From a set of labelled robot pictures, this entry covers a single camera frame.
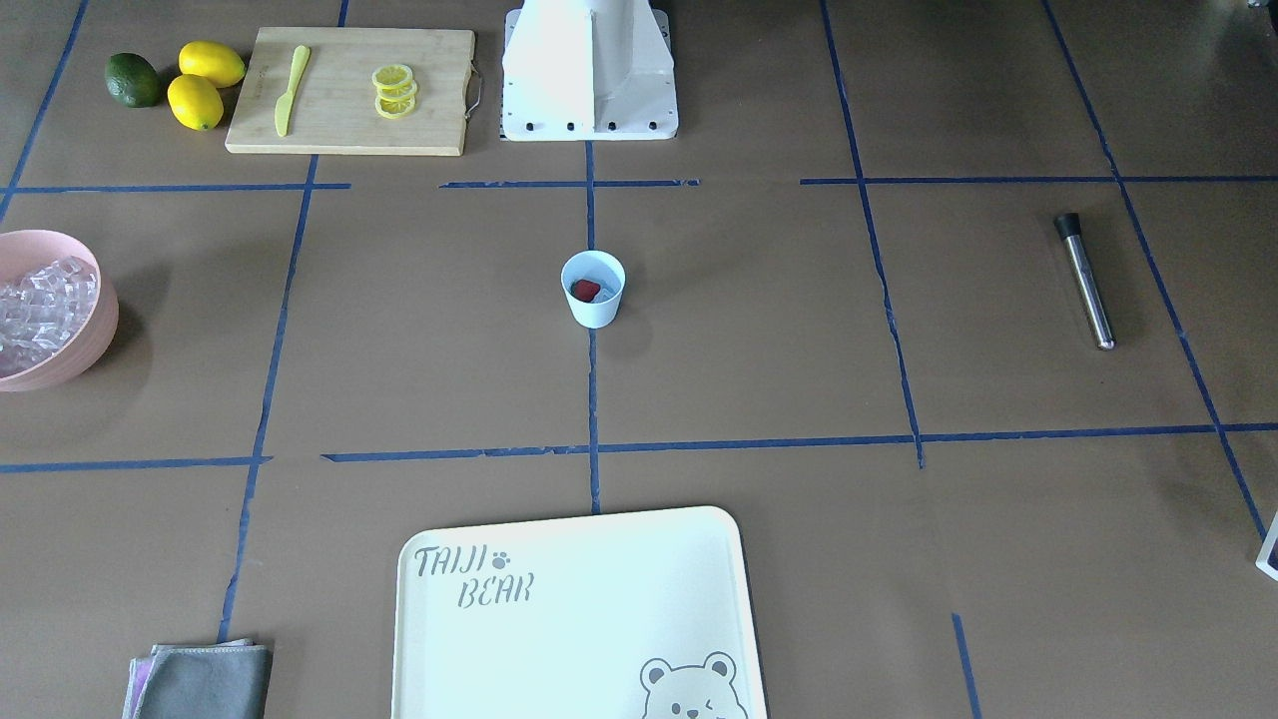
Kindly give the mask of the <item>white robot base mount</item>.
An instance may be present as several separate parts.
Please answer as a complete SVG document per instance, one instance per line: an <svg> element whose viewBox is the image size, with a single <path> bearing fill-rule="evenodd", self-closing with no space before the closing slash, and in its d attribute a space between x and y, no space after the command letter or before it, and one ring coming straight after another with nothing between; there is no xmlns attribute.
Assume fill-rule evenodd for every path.
<svg viewBox="0 0 1278 719"><path fill-rule="evenodd" d="M502 138L671 140L680 117L670 31L648 1L525 1L507 11Z"/></svg>

